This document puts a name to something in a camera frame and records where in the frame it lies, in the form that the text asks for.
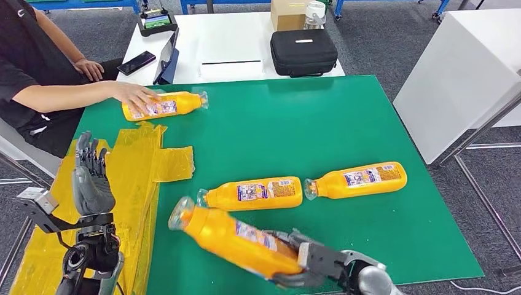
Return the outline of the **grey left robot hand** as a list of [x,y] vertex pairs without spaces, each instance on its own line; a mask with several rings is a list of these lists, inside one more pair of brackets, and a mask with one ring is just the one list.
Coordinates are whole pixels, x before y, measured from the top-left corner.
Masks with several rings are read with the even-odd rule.
[[106,174],[108,150],[98,148],[98,139],[90,131],[81,133],[76,143],[72,171],[73,200],[82,216],[110,212],[116,204]]

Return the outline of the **person's left hand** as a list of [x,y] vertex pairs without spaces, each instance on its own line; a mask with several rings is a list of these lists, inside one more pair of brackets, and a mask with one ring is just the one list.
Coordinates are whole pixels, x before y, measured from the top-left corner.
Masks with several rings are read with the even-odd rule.
[[104,68],[95,61],[83,58],[74,62],[74,67],[78,72],[86,75],[91,82],[100,82],[103,80]]

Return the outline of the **person's right hand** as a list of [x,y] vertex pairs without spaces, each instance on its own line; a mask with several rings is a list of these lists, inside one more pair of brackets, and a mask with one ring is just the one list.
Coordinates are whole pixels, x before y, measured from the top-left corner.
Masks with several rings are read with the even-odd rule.
[[149,115],[149,108],[159,100],[158,94],[151,89],[127,82],[109,81],[109,94],[129,110],[144,116]]

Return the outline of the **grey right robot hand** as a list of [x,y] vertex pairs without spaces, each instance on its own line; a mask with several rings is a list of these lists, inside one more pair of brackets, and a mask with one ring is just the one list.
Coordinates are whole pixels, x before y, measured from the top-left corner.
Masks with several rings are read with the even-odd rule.
[[[299,252],[299,246],[301,243],[313,242],[316,243],[312,238],[302,234],[299,230],[293,228],[291,233],[279,231],[279,230],[263,230],[264,233],[274,236],[285,246],[288,246],[293,252]],[[322,285],[324,277],[317,273],[313,273],[309,270],[303,270],[298,274],[286,275],[282,273],[276,273],[273,275],[272,282],[285,288],[304,288],[304,287],[315,287]]]

